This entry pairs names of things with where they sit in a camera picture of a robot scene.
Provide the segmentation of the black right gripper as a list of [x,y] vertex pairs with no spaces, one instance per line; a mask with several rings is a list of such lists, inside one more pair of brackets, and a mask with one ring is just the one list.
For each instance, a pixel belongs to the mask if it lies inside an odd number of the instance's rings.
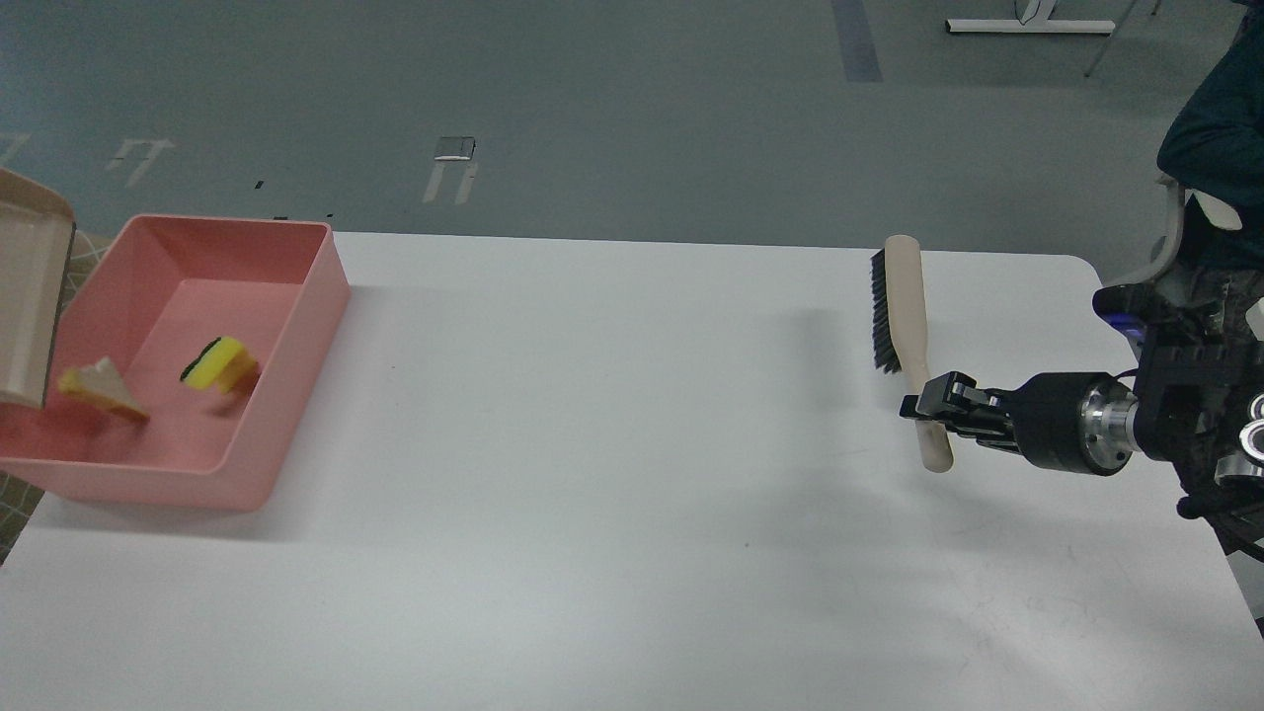
[[1007,391],[981,390],[959,369],[904,396],[899,416],[938,423],[992,450],[1049,471],[1112,476],[1141,450],[1133,434],[1138,396],[1103,372],[1040,373]]

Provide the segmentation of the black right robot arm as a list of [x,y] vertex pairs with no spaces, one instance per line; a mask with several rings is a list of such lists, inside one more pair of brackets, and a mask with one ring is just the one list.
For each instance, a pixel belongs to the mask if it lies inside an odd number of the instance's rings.
[[1215,331],[1208,306],[1174,305],[1143,283],[1097,288],[1092,307],[1138,347],[1138,367],[1044,372],[1015,390],[952,369],[908,393],[900,416],[1049,471],[1105,477],[1133,455],[1169,463],[1179,516],[1260,559],[1246,530],[1261,516],[1261,342]]

